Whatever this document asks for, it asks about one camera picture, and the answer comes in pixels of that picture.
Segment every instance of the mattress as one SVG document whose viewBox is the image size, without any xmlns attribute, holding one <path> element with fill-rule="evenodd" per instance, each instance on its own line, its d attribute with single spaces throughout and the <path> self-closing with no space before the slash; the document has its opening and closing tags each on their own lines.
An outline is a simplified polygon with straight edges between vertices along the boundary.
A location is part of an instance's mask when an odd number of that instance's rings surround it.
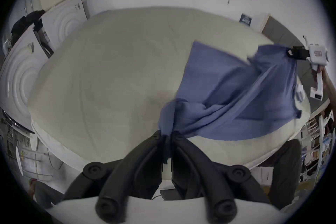
<svg viewBox="0 0 336 224">
<path fill-rule="evenodd" d="M 160 111 L 179 88 L 194 40 L 245 61 L 259 45 L 272 44 L 246 25 L 194 9 L 103 12 L 71 33 L 40 71 L 28 100 L 33 125 L 85 162 L 124 158 L 157 130 Z M 263 137 L 190 141 L 212 161 L 253 167 L 308 120 L 308 100 L 296 104 L 302 117 Z M 74 166 L 71 158 L 60 159 Z"/>
</svg>

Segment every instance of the metal rack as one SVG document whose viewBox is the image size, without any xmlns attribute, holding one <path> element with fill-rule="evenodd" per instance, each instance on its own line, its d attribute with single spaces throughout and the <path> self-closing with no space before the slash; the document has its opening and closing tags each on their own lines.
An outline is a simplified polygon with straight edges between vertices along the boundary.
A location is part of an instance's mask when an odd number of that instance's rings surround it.
<svg viewBox="0 0 336 224">
<path fill-rule="evenodd" d="M 301 146 L 302 146 L 302 161 L 306 165 L 317 161 L 312 167 L 301 173 L 300 176 L 303 177 L 303 180 L 314 179 L 315 184 L 322 175 L 324 168 L 328 161 L 328 155 L 323 156 L 323 153 L 335 143 L 335 130 L 332 134 L 325 136 L 325 126 L 327 125 L 330 118 L 333 118 L 333 111 L 330 112 L 329 116 L 323 119 L 323 116 L 320 115 L 318 122 L 315 118 L 308 121 L 301 129 Z M 313 141 L 318 138 L 318 145 L 313 145 Z M 317 152 L 318 156 L 313 157 L 313 153 Z M 316 167 L 315 172 L 308 176 L 307 173 Z"/>
</svg>

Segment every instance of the cable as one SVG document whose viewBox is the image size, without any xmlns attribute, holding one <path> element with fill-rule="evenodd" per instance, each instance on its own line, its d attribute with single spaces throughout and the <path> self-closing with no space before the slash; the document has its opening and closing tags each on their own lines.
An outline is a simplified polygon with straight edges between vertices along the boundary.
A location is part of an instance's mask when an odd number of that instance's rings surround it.
<svg viewBox="0 0 336 224">
<path fill-rule="evenodd" d="M 49 162 L 50 162 L 50 165 L 51 165 L 51 167 L 54 169 L 54 170 L 59 170 L 59 169 L 61 169 L 61 167 L 62 167 L 62 165 L 63 165 L 63 162 L 61 163 L 61 166 L 58 168 L 58 169 L 55 169 L 54 167 L 53 167 L 53 164 L 51 163 L 51 160 L 50 160 L 50 156 L 49 156 L 49 150 L 47 149 L 47 152 L 48 152 L 48 158 L 49 158 Z"/>
<path fill-rule="evenodd" d="M 152 198 L 152 200 L 154 200 L 155 198 L 157 198 L 157 197 L 160 197 L 161 195 L 157 195 L 157 196 L 155 196 L 154 198 Z"/>
</svg>

